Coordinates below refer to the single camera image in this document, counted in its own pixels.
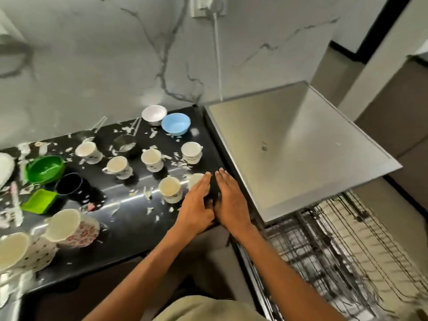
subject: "white marble backsplash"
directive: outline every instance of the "white marble backsplash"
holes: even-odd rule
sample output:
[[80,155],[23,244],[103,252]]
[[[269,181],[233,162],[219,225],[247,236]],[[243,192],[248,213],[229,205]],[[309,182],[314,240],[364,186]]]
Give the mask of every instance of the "white marble backsplash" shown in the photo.
[[0,40],[0,146],[219,101],[217,64],[224,99],[310,80],[340,2],[229,0],[217,63],[214,23],[189,0],[0,0],[23,37]]

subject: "beige shirt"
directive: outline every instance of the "beige shirt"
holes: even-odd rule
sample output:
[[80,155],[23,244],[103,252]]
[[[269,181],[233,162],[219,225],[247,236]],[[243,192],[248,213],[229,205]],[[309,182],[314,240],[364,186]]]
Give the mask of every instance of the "beige shirt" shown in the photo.
[[186,296],[162,311],[155,321],[266,321],[245,303]]

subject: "plate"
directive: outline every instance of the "plate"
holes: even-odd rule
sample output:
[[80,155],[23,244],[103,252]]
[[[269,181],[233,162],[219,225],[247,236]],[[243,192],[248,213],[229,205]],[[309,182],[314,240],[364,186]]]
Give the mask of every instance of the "plate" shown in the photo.
[[13,157],[7,153],[0,153],[0,188],[9,180],[15,168]]

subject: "person's right hand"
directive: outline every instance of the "person's right hand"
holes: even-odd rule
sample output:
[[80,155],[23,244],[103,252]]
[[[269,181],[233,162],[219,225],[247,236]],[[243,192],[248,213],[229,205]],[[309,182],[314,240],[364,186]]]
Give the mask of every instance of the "person's right hand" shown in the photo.
[[215,172],[221,191],[221,202],[216,203],[214,212],[217,219],[235,238],[252,229],[247,201],[237,181],[223,168]]

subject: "green square dish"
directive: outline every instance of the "green square dish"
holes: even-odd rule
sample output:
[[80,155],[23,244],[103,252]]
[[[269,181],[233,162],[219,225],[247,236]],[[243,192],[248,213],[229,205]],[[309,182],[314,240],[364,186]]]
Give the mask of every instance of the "green square dish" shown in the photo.
[[26,203],[21,205],[21,208],[31,213],[44,214],[54,203],[57,195],[53,191],[39,189]]

